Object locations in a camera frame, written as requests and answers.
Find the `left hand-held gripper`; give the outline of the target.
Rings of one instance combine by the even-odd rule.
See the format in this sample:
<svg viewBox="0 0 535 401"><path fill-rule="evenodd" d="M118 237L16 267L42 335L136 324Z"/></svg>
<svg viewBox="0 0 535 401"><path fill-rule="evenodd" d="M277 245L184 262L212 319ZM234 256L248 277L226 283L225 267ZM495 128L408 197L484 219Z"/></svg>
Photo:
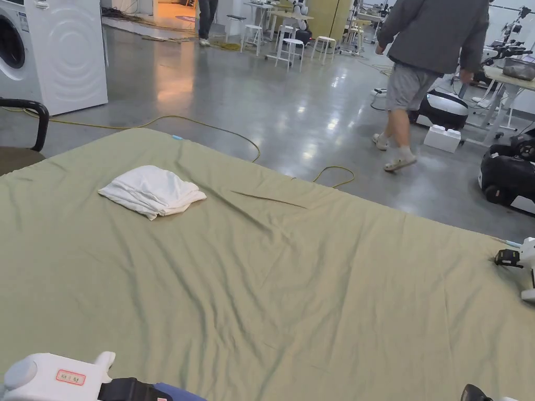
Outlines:
<svg viewBox="0 0 535 401"><path fill-rule="evenodd" d="M101 353L83 362L35 353L14 363L4 375L2 400L157 400L153 385L135 378L110 378L116 354Z"/></svg>

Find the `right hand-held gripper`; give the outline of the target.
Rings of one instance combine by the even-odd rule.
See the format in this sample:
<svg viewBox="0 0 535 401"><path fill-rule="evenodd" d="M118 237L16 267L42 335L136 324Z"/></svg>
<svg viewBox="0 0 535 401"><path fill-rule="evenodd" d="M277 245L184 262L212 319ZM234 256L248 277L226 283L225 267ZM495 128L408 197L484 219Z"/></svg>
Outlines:
<svg viewBox="0 0 535 401"><path fill-rule="evenodd" d="M487 396L479 387L467 384L462 391L461 401L494 401L494 399Z"/></svg>

